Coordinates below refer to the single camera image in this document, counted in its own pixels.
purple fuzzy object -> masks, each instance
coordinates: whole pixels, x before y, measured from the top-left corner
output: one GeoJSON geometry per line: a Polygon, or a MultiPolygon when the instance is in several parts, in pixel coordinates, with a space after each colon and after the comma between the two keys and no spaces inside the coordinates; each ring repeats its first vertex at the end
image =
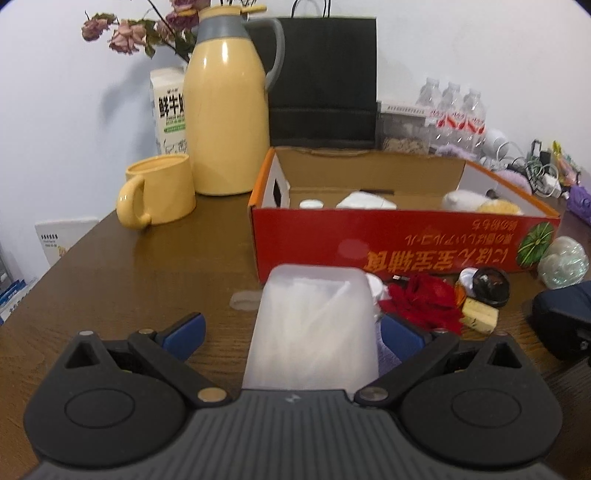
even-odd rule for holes
{"type": "Polygon", "coordinates": [[[566,209],[573,212],[586,224],[591,225],[591,195],[585,187],[575,185],[570,188],[566,209]]]}
{"type": "Polygon", "coordinates": [[[499,170],[495,172],[495,175],[501,177],[503,180],[506,180],[509,183],[512,183],[516,187],[519,187],[521,190],[526,192],[527,195],[531,195],[533,193],[531,191],[530,183],[521,173],[517,173],[513,170],[499,170]]]}

metal screw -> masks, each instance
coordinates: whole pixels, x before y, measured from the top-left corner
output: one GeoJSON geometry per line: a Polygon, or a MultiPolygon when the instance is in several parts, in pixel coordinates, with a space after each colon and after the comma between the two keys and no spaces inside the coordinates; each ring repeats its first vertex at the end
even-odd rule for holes
{"type": "Polygon", "coordinates": [[[208,387],[199,390],[197,398],[205,403],[218,403],[226,399],[228,393],[219,387],[208,387]]]}
{"type": "Polygon", "coordinates": [[[382,387],[365,387],[359,392],[359,398],[365,401],[384,401],[388,392],[382,387]]]}

thermos handle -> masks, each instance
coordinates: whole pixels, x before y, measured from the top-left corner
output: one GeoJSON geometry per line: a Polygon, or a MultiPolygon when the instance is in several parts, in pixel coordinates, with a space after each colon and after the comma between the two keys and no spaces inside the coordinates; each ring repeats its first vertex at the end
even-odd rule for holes
{"type": "Polygon", "coordinates": [[[283,33],[283,27],[281,26],[281,22],[276,18],[257,18],[244,22],[244,24],[247,28],[272,27],[275,32],[275,38],[277,39],[275,64],[273,65],[273,68],[269,70],[269,73],[267,73],[267,78],[265,80],[265,90],[268,92],[275,85],[279,78],[279,74],[281,73],[281,68],[283,67],[283,60],[285,58],[285,34],[283,33]]]}

white plush toy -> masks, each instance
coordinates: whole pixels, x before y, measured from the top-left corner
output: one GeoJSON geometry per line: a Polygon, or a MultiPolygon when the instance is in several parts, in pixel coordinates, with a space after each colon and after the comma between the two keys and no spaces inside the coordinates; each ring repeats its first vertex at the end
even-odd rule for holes
{"type": "Polygon", "coordinates": [[[443,197],[441,208],[450,212],[475,212],[490,198],[470,190],[454,190],[443,197]]]}

open box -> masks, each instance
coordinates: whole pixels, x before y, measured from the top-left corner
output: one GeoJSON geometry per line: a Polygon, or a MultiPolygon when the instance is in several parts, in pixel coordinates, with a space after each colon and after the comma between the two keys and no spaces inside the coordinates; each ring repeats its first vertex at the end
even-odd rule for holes
{"type": "Polygon", "coordinates": [[[560,223],[541,200],[469,161],[287,147],[269,150],[249,214],[263,283],[281,264],[358,267],[384,279],[484,265],[522,271],[540,259],[560,223]],[[441,210],[443,196],[456,189],[494,189],[524,215],[441,210]],[[398,209],[335,209],[356,190],[398,209]],[[304,199],[319,199],[324,208],[299,209],[304,199]]]}

